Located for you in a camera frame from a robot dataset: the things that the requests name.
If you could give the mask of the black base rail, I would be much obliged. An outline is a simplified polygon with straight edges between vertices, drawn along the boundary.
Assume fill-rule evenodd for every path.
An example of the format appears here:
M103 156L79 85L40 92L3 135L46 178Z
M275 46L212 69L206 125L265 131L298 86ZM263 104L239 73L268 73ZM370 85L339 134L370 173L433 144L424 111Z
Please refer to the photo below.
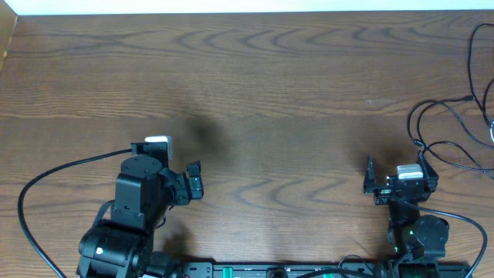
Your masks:
M188 278L270 278L270 277L470 277L464 263L407 263L393 260L373 263L356 255L337 263L182 263L179 277Z

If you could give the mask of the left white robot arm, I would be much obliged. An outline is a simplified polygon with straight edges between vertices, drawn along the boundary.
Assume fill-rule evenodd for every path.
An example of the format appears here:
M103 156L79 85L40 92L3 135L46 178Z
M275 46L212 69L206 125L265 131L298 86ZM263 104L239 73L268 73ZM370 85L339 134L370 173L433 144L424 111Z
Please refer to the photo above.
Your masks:
M170 143L133 143L123 161L115 198L101 206L79 244L80 277L183 277L178 259L154 250L154 233L166 211L204 196L201 163L172 171Z

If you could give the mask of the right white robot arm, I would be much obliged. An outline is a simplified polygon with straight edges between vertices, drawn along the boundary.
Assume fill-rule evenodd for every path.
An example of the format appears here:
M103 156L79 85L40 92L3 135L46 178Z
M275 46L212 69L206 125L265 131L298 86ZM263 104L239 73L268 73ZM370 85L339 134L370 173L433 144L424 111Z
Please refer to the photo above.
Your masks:
M377 265L378 277L439 277L438 260L445 256L449 224L417 208L438 185L438 174L422 155L415 164L399 165L396 174L377 181L374 162L367 159L363 192L374 195L376 205L389 210L387 237L396 256Z

